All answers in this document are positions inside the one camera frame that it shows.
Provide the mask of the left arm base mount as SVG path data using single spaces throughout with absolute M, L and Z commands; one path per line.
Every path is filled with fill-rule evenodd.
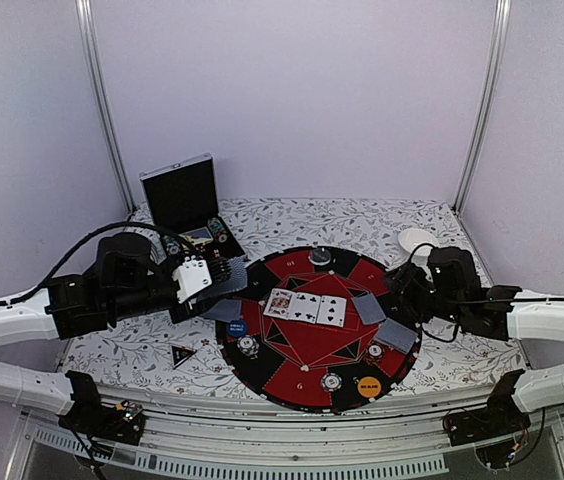
M 90 375 L 69 371 L 65 377 L 72 388 L 73 406 L 65 415 L 58 416 L 61 427 L 87 437 L 133 446 L 140 444 L 146 423 L 141 404 L 122 400 L 114 406 L 106 406 Z

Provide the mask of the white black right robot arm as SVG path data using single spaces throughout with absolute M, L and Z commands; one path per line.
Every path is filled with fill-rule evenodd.
M 433 318 L 459 331 L 493 340 L 564 343 L 564 296 L 513 285 L 483 286 L 472 254 L 458 247 L 432 247 L 426 265 L 407 260 L 385 276 L 393 312 L 415 323 Z M 499 436 L 518 414 L 564 404 L 564 363 L 503 375 L 479 415 L 479 427 Z

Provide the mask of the blue small blind button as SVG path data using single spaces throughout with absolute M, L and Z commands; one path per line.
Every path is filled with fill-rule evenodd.
M 243 320 L 234 320 L 226 326 L 226 332 L 232 338 L 241 338 L 248 334 L 248 325 Z

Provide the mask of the red poker chip stack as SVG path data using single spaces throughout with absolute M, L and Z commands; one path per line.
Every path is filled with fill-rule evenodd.
M 368 364 L 378 365 L 382 362 L 385 350 L 382 345 L 371 343 L 365 350 L 364 361 Z

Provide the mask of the single blue playing card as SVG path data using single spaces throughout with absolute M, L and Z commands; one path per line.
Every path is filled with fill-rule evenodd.
M 387 318 L 378 328 L 374 341 L 402 354 L 408 354 L 418 339 L 418 333 Z

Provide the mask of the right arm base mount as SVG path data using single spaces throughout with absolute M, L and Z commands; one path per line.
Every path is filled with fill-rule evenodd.
M 530 426 L 529 415 L 521 412 L 508 396 L 492 396 L 483 408 L 449 412 L 442 420 L 452 446 L 520 433 L 520 440 L 509 439 L 476 449 L 478 460 L 491 469 L 506 468 L 514 462 Z

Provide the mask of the orange big blind button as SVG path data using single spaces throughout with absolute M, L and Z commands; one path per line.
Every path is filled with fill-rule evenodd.
M 357 382 L 357 391 L 364 398 L 376 398 L 382 391 L 382 383 L 376 377 L 366 376 Z

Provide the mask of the black triangular card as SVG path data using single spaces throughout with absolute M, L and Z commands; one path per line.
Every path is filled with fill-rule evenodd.
M 193 349 L 180 347 L 180 346 L 172 346 L 171 347 L 171 355 L 172 355 L 173 368 L 177 369 L 184 362 L 191 359 L 195 354 L 196 354 L 196 351 L 193 350 Z

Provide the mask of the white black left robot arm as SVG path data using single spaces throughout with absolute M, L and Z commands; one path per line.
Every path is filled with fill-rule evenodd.
M 156 263 L 151 249 L 140 234 L 106 237 L 84 273 L 51 276 L 27 293 L 0 299 L 0 346 L 104 331 L 127 318 L 184 306 L 211 286 L 200 254 Z M 103 433 L 111 423 L 94 381 L 80 372 L 52 374 L 0 362 L 0 401 L 71 414 L 90 434 Z

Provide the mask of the clear dealer button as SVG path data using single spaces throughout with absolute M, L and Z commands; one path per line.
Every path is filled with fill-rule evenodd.
M 325 266 L 332 261 L 332 255 L 327 248 L 316 247 L 309 252 L 309 261 L 314 266 Z

